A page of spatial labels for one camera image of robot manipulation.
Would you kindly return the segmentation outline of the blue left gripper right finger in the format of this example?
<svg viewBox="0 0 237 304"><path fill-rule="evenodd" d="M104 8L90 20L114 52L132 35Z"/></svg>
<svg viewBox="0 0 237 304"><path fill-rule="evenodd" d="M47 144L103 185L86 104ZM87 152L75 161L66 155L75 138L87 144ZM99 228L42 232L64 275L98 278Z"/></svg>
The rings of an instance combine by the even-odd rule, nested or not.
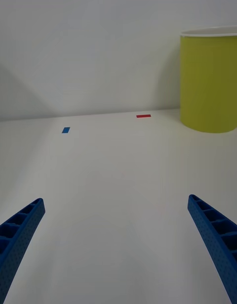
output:
<svg viewBox="0 0 237 304"><path fill-rule="evenodd" d="M237 225L194 194L188 211L205 243L231 303L237 303Z"/></svg>

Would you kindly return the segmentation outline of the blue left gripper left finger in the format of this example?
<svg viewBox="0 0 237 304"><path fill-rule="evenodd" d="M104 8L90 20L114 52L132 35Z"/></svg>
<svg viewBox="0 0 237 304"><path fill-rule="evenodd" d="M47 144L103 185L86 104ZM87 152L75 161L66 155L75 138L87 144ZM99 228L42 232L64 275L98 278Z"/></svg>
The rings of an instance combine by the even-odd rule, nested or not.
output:
<svg viewBox="0 0 237 304"><path fill-rule="evenodd" d="M38 198L0 226L0 303L4 303L30 241L45 214Z"/></svg>

